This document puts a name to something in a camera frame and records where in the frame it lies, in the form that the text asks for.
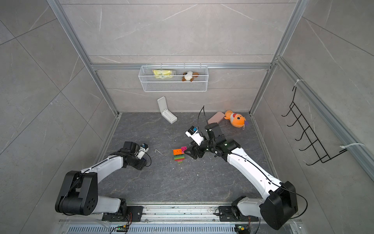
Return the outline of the orange lego brick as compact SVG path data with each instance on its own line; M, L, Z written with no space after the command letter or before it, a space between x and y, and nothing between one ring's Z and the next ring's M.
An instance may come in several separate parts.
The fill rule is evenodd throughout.
M182 155L184 152L182 151L182 149L175 149L173 150L173 155L174 156L178 156L178 155Z

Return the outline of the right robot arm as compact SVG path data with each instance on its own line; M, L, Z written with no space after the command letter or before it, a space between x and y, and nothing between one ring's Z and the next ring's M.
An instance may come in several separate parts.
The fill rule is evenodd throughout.
M232 208L236 216L255 216L279 230L298 212L295 186L289 181L281 182L258 165L240 144L225 137L217 123L207 125L205 131L207 136L203 136L195 126L186 131L193 141L185 154L196 160L211 152L234 166L261 195L259 199L242 197L234 201Z

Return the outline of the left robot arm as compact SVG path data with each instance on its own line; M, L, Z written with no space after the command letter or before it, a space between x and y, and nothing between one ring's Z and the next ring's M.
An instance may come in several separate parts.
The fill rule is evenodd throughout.
M119 218L130 216L125 199L98 195L98 184L113 172L128 166L141 171L152 163L144 158L148 145L126 141L121 149L103 161L81 171L69 171L64 178L55 211L64 215L108 214Z

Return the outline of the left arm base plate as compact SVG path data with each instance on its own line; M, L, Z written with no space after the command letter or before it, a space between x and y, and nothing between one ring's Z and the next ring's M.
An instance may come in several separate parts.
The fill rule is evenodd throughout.
M116 213L105 213L102 221L109 222L140 222L143 214L143 206L120 207Z

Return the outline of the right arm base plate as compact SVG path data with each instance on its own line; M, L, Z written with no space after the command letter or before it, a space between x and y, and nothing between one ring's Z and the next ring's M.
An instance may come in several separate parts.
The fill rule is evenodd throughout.
M219 206L214 214L219 217L221 222L249 222L249 221L259 221L258 217L245 216L238 208L234 206Z

